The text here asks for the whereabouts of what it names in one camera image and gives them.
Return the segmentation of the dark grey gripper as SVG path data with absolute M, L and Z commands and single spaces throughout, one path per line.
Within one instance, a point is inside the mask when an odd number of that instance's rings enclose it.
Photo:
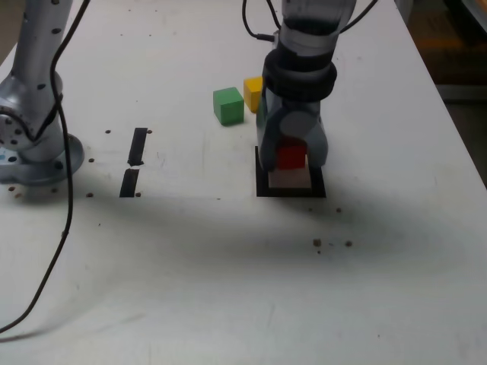
M 282 134 L 307 147 L 309 167 L 322 167 L 326 163 L 328 141 L 321 123 L 320 102 L 291 100 L 270 89 L 263 90 L 256 129 L 260 166 L 267 172 L 277 166 L 277 145 Z

